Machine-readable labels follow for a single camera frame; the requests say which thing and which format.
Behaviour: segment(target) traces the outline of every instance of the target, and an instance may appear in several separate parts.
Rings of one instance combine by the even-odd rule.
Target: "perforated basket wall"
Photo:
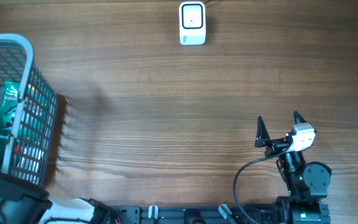
[[[30,42],[20,35],[0,34],[0,85],[5,81],[21,85],[2,172],[43,186],[58,102],[34,64]]]

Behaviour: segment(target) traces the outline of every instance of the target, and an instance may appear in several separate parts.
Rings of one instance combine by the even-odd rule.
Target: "wooden surface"
[[[212,2],[205,45],[185,47],[177,2],[0,6],[59,94],[52,198],[234,204],[258,115],[270,136],[298,110],[317,130],[305,159],[333,170],[333,223],[358,223],[358,4]],[[275,161],[239,179],[242,203],[286,195]]]

